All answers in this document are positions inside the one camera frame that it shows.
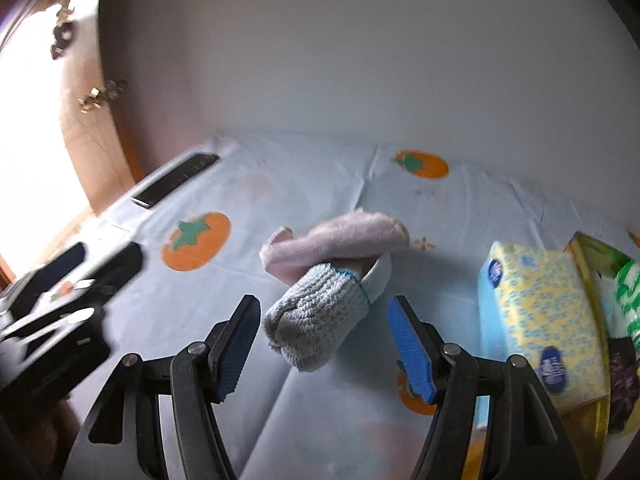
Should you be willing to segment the white waffle textured towel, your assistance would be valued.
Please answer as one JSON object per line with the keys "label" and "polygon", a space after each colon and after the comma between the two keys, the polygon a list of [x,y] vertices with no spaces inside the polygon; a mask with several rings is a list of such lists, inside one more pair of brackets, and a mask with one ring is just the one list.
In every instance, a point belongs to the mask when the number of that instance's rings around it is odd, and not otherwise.
{"label": "white waffle textured towel", "polygon": [[360,281],[370,306],[383,295],[391,275],[392,258],[390,258],[390,254],[379,256]]}

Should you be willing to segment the green white striped fuzzy sock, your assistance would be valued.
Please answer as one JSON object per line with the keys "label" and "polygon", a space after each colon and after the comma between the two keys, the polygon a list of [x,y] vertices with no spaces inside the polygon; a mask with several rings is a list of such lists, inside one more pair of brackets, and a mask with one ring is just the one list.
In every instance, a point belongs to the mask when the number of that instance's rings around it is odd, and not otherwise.
{"label": "green white striped fuzzy sock", "polygon": [[601,284],[608,336],[628,337],[639,351],[639,263],[629,260],[614,278],[602,278]]}

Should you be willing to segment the pink soft cloth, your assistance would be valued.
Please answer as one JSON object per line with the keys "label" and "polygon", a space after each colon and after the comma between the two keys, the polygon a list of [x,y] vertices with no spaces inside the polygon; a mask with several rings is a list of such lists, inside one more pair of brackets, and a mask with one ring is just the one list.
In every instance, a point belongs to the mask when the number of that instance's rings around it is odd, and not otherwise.
{"label": "pink soft cloth", "polygon": [[258,256],[266,272],[293,285],[319,263],[379,257],[408,247],[409,232],[399,220],[359,208],[321,222],[302,237],[280,228]]}

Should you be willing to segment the black smartphone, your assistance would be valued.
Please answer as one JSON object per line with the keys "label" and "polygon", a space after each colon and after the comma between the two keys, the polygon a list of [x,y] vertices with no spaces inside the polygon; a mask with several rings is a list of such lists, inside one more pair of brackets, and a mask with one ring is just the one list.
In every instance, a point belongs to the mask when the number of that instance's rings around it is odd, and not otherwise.
{"label": "black smartphone", "polygon": [[201,172],[218,162],[217,154],[195,153],[131,197],[134,204],[151,209]]}

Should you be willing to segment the white persimmon print tablecloth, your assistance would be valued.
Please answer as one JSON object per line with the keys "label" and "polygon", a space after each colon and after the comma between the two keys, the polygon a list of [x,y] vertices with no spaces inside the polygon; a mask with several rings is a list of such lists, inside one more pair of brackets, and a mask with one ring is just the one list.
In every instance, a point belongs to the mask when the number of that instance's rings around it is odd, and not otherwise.
{"label": "white persimmon print tablecloth", "polygon": [[593,479],[639,248],[472,162],[210,140],[1,296],[6,479]]}

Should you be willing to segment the grey knitted sock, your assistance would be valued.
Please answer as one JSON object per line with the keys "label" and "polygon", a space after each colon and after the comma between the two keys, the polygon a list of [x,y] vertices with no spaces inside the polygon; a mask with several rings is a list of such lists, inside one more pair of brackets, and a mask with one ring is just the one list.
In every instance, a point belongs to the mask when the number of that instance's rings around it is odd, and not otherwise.
{"label": "grey knitted sock", "polygon": [[314,372],[369,313],[371,294],[351,270],[331,263],[309,269],[262,319],[270,348],[301,372]]}

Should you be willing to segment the yellow blue tissue pack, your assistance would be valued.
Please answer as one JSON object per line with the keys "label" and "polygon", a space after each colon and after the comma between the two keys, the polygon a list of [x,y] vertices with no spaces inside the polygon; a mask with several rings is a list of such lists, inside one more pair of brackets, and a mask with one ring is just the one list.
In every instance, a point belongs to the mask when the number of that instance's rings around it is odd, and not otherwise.
{"label": "yellow blue tissue pack", "polygon": [[569,254],[495,242],[477,297],[483,358],[524,356],[561,414],[605,394],[597,326]]}

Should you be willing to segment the wooden door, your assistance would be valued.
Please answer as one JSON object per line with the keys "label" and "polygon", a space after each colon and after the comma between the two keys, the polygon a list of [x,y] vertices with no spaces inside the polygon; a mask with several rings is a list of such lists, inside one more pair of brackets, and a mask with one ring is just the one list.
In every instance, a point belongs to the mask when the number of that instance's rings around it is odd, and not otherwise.
{"label": "wooden door", "polygon": [[102,214],[126,195],[142,178],[144,170],[122,106],[122,96],[88,114],[82,114],[78,100],[107,79],[102,61],[99,26],[101,0],[58,0],[60,9],[74,10],[75,38],[62,58],[60,123],[64,145],[80,186],[95,214]]}

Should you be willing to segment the brass door knob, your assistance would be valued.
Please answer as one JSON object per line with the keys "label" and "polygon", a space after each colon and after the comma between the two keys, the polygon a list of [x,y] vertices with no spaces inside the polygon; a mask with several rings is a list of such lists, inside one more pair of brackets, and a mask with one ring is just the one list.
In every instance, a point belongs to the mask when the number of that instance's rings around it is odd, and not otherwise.
{"label": "brass door knob", "polygon": [[107,79],[103,87],[93,87],[86,96],[78,100],[79,109],[82,114],[100,110],[107,104],[118,100],[128,89],[129,84],[125,79]]}

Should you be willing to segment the dark purple scrunchie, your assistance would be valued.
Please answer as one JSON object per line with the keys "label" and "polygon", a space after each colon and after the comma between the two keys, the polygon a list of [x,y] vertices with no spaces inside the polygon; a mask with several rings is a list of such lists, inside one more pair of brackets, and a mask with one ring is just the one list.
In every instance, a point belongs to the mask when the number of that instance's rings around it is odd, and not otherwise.
{"label": "dark purple scrunchie", "polygon": [[622,431],[639,399],[637,363],[628,360],[620,350],[610,353],[611,399],[608,429]]}

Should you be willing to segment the dark door ornament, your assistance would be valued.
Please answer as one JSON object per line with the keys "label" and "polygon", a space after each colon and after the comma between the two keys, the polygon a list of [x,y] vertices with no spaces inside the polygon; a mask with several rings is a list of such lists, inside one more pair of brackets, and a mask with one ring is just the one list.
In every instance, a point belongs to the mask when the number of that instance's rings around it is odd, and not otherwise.
{"label": "dark door ornament", "polygon": [[51,56],[54,60],[62,58],[66,49],[75,38],[76,22],[70,17],[74,10],[68,6],[62,6],[56,14],[56,24],[53,29],[53,42],[51,44]]}

